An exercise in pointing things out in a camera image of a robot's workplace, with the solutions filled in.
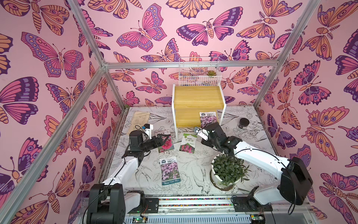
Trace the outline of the pink hollyhock seed bag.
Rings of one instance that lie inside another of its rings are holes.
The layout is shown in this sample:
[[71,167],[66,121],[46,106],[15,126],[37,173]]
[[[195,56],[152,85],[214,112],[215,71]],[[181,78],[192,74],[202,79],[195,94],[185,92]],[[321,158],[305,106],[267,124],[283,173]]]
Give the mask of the pink hollyhock seed bag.
[[162,134],[162,135],[168,135],[169,136],[168,139],[166,140],[166,142],[164,143],[164,145],[158,148],[159,153],[164,153],[166,151],[174,149],[171,133],[170,133],[169,130],[158,131],[156,134],[157,135]]

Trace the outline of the green seed bag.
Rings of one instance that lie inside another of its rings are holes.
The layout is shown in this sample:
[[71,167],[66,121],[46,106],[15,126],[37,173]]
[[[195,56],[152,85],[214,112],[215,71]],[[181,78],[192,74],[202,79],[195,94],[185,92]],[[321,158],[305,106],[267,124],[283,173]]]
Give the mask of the green seed bag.
[[179,151],[193,154],[196,148],[197,135],[190,133],[183,133]]

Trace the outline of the purple flower seed bag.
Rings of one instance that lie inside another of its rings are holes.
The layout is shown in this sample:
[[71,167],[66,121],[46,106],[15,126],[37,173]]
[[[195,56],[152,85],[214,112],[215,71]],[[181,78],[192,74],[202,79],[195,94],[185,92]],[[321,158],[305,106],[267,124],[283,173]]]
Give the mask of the purple flower seed bag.
[[204,128],[207,125],[218,122],[217,112],[199,112],[200,127]]
[[162,158],[159,160],[161,168],[162,185],[170,185],[181,181],[176,157]]

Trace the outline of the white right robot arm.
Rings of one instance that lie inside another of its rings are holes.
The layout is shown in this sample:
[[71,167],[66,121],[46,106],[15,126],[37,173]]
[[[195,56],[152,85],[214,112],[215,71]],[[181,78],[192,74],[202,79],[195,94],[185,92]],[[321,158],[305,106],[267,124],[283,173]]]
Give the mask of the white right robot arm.
[[304,203],[313,181],[301,159],[279,157],[255,148],[235,136],[227,137],[217,122],[204,128],[196,127],[194,131],[202,138],[204,145],[213,146],[223,155],[252,163],[277,178],[276,183],[253,190],[253,198],[259,204],[283,200],[294,205]]

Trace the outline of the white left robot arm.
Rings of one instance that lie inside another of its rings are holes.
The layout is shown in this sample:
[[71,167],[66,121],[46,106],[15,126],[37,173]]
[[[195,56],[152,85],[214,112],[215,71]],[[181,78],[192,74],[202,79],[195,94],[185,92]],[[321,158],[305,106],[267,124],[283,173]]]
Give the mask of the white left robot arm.
[[141,193],[124,194],[124,186],[139,168],[145,153],[157,149],[169,140],[169,134],[149,137],[147,133],[135,130],[129,135],[129,144],[122,156],[123,165],[105,181],[95,184],[89,193],[89,204],[82,223],[122,224],[128,211],[141,204]]

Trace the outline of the white and wood shelf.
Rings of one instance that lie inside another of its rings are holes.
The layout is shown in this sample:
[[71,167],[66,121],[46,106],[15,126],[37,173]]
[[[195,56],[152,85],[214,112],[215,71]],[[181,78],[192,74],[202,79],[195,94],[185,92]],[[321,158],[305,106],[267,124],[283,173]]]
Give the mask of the white and wood shelf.
[[226,102],[220,86],[172,86],[172,115],[176,138],[179,128],[192,128],[200,125],[200,112],[221,111],[217,115],[222,124]]

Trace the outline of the black lidded jar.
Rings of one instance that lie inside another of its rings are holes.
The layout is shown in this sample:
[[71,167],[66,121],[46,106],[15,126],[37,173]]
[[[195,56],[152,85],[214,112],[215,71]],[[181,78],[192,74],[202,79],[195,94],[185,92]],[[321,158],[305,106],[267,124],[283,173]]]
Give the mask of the black lidded jar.
[[239,121],[239,128],[240,129],[246,129],[250,124],[250,121],[247,118],[240,118]]

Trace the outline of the beige rubber glove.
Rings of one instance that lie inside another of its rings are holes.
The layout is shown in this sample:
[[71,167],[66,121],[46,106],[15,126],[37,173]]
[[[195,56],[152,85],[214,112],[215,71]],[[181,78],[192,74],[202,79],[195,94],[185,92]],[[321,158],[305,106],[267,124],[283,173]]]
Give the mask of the beige rubber glove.
[[148,123],[150,118],[149,112],[139,112],[136,111],[132,116],[131,125],[128,129],[127,135],[129,135],[132,131],[136,130],[136,126],[142,127]]

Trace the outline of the potted green plant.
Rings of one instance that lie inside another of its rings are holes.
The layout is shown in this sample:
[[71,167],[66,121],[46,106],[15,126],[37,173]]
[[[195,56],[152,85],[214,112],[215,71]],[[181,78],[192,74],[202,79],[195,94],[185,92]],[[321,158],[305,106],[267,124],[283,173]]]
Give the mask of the potted green plant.
[[243,159],[219,154],[211,162],[210,181],[217,189],[230,191],[238,182],[249,181],[250,171]]

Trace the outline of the small succulent plant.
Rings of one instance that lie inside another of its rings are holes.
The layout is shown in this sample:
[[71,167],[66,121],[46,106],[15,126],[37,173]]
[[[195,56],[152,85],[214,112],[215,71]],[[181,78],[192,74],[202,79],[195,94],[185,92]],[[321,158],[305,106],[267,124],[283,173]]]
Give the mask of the small succulent plant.
[[210,71],[207,72],[207,75],[208,75],[208,76],[216,76],[217,73],[216,73],[216,71],[214,71],[214,70],[210,70]]

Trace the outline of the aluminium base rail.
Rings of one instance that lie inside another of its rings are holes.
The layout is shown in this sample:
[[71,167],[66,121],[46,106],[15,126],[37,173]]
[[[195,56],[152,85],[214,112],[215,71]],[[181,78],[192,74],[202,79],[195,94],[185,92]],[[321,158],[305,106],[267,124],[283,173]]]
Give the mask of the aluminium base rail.
[[125,214],[125,224],[318,224],[308,203],[296,206],[278,202],[251,211],[244,195],[160,197],[146,196],[144,212]]

